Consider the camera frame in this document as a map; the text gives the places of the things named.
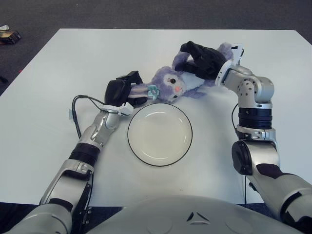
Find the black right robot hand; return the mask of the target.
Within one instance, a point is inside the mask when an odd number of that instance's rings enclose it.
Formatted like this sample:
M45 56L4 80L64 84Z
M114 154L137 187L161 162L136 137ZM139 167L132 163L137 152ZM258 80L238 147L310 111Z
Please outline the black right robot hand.
M201 79L215 80L223 64L227 61L219 51L195 44L192 41L183 44L180 51L190 54L193 62L178 62L174 70L192 73Z

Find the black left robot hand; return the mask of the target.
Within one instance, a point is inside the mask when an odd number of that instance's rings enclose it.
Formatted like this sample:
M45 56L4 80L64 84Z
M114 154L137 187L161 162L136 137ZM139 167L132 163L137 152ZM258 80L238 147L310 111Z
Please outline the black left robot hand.
M104 103L119 107L128 102L134 108L146 103L148 100L147 97L142 97L141 95L139 95L139 97L133 97L133 95L130 94L132 84L134 83L143 83L138 71L131 71L125 76L111 80L106 88Z

